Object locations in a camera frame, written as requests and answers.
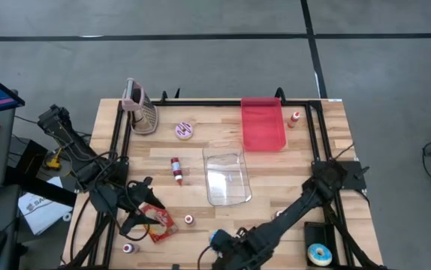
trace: small bottle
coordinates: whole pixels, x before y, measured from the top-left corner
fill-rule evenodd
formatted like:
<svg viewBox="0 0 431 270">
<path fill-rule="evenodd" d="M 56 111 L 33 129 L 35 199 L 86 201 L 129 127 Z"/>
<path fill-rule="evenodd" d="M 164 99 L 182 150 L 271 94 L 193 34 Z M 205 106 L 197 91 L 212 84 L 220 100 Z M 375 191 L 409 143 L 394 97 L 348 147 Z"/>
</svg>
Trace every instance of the small bottle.
<svg viewBox="0 0 431 270">
<path fill-rule="evenodd" d="M 124 244 L 124 247 L 122 248 L 122 251 L 124 251 L 124 253 L 137 253 L 140 250 L 139 245 L 133 245 L 133 244 Z"/>
<path fill-rule="evenodd" d="M 288 127 L 293 128 L 296 126 L 297 120 L 299 120 L 300 114 L 299 112 L 295 112 L 291 115 L 291 119 L 288 122 Z"/>
<path fill-rule="evenodd" d="M 182 186 L 182 169 L 180 169 L 180 162 L 178 157 L 173 157 L 170 159 L 172 164 L 173 177 L 176 179 L 179 186 Z"/>
<path fill-rule="evenodd" d="M 191 215 L 186 215 L 185 217 L 184 217 L 184 221 L 185 221 L 185 223 L 187 224 L 187 225 L 189 225 L 189 226 L 192 226 L 192 225 L 194 225 L 195 224 L 195 220 L 194 220 L 194 217 L 192 217 Z"/>
</svg>

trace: metal grater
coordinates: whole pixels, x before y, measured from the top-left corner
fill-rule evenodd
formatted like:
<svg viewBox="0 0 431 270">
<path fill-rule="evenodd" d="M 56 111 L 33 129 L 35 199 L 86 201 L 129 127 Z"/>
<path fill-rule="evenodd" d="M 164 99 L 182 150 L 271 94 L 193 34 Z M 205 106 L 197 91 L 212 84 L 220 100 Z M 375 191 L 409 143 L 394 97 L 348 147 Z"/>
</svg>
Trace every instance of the metal grater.
<svg viewBox="0 0 431 270">
<path fill-rule="evenodd" d="M 131 117 L 131 128 L 136 134 L 150 134 L 157 128 L 157 107 L 132 78 L 127 79 L 127 87 L 122 94 L 122 108 Z"/>
</svg>

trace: wood grain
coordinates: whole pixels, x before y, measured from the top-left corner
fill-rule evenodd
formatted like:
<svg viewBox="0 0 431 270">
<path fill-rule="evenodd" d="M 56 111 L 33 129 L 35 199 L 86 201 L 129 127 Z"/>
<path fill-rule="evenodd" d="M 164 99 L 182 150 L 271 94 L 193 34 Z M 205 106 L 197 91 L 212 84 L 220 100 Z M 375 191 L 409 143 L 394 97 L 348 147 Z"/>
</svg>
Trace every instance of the wood grain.
<svg viewBox="0 0 431 270">
<path fill-rule="evenodd" d="M 118 104 L 116 99 L 101 100 L 91 147 L 96 152 L 104 152 L 110 147 L 113 125 Z M 322 101 L 324 119 L 333 156 L 352 143 L 351 132 L 345 117 L 342 102 Z M 160 106 L 159 126 L 155 133 L 140 136 L 131 135 L 128 155 L 130 171 L 128 179 L 141 180 L 152 176 L 155 195 L 167 206 L 170 215 L 179 226 L 179 232 L 158 244 L 147 237 L 138 244 L 141 250 L 136 254 L 125 254 L 122 246 L 128 241 L 116 232 L 113 243 L 110 268 L 112 269 L 169 269 L 173 263 L 182 269 L 195 269 L 199 253 L 208 245 L 209 236 L 217 229 L 235 233 L 239 227 L 257 226 L 270 220 L 278 210 L 289 206 L 301 192 L 301 184 L 310 177 L 312 149 L 305 111 L 301 107 L 283 107 L 285 121 L 294 111 L 299 111 L 301 118 L 297 126 L 290 129 L 285 125 L 287 144 L 276 153 L 246 152 L 252 199 L 240 205 L 213 207 L 207 200 L 205 172 L 203 165 L 203 148 L 212 143 L 242 143 L 241 114 L 239 107 L 212 106 Z M 318 138 L 318 147 L 324 159 L 319 123 L 315 112 L 312 114 Z M 180 141 L 174 135 L 175 125 L 179 122 L 190 122 L 194 126 L 194 136 L 188 141 Z M 122 146 L 124 131 L 119 135 L 118 147 Z M 179 187 L 170 170 L 170 159 L 179 157 L 184 173 L 183 186 Z M 355 157 L 352 149 L 341 156 L 341 160 Z M 87 198 L 80 194 L 74 208 L 63 258 L 69 260 L 71 236 L 76 217 Z M 367 255 L 376 263 L 382 263 L 377 238 L 369 206 L 355 192 L 343 191 L 342 203 L 348 229 Z M 194 215 L 195 226 L 188 227 L 183 223 L 186 214 Z M 126 213 L 119 211 L 117 216 L 121 223 Z M 96 212 L 89 204 L 83 216 L 75 238 L 77 252 L 93 231 Z M 313 209 L 297 222 L 282 237 L 274 257 L 264 265 L 265 269 L 305 269 L 306 251 L 304 248 L 303 223 L 305 221 L 324 221 L 321 209 Z M 138 237 L 143 228 L 133 228 L 130 236 Z M 102 261 L 105 236 L 101 237 L 98 252 L 98 263 Z M 339 258 L 343 259 L 343 249 L 338 240 Z M 207 252 L 202 258 L 201 266 L 210 268 L 216 259 L 213 252 Z"/>
</svg>

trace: gray concrete floor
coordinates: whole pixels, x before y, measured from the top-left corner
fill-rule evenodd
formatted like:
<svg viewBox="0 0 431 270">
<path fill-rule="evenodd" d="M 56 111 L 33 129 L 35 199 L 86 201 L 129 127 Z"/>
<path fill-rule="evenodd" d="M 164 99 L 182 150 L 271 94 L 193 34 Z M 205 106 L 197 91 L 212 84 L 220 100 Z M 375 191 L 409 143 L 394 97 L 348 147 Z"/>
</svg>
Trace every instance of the gray concrete floor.
<svg viewBox="0 0 431 270">
<path fill-rule="evenodd" d="M 309 0 L 316 33 L 431 32 L 431 1 Z M 0 0 L 0 35 L 304 33 L 290 0 Z M 431 39 L 318 40 L 329 98 L 342 98 L 366 180 L 384 262 L 431 269 L 431 181 L 421 147 L 431 141 Z M 121 95 L 127 77 L 151 97 L 272 95 L 316 98 L 307 40 L 0 42 L 0 81 L 18 89 L 36 119 L 51 104 L 67 107 L 90 132 L 98 101 Z M 33 125 L 14 133 L 55 143 Z M 431 170 L 431 158 L 428 160 Z M 36 239 L 22 268 L 56 266 L 68 225 Z"/>
</svg>

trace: red bottle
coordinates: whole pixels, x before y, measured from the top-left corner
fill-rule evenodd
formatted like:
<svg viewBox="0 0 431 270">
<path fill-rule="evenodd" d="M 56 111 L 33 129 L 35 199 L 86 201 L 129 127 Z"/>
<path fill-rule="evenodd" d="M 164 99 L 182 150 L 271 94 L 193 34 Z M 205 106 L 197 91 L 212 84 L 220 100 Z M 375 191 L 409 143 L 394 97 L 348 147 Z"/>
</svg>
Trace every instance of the red bottle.
<svg viewBox="0 0 431 270">
<path fill-rule="evenodd" d="M 182 169 L 180 169 L 179 158 L 171 158 L 170 163 L 172 164 L 173 177 L 176 179 L 177 183 L 182 186 Z"/>
</svg>

